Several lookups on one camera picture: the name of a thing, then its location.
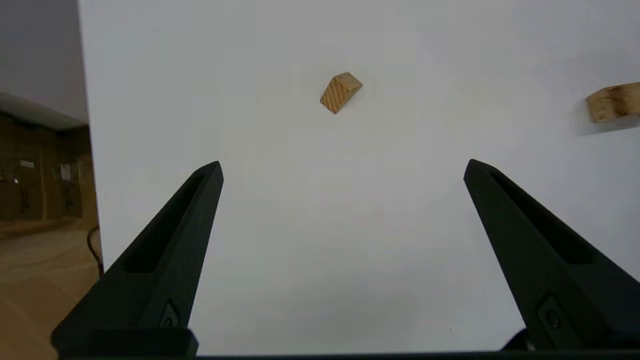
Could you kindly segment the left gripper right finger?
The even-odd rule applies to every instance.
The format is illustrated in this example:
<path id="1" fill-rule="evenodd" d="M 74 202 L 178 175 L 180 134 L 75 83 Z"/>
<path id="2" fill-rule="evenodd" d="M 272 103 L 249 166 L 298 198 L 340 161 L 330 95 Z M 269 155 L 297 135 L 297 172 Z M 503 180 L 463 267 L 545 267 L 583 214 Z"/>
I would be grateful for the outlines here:
<path id="1" fill-rule="evenodd" d="M 640 285 L 497 168 L 464 183 L 534 350 L 638 350 Z"/>

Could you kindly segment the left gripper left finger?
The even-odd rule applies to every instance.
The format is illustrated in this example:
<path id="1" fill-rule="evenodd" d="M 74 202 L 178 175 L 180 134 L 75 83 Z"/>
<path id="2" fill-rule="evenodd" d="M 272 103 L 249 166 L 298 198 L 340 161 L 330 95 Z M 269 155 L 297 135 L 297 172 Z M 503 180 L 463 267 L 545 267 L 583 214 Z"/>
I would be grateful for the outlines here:
<path id="1" fill-rule="evenodd" d="M 53 330 L 59 357 L 194 357 L 189 329 L 224 176 L 190 175 Z"/>

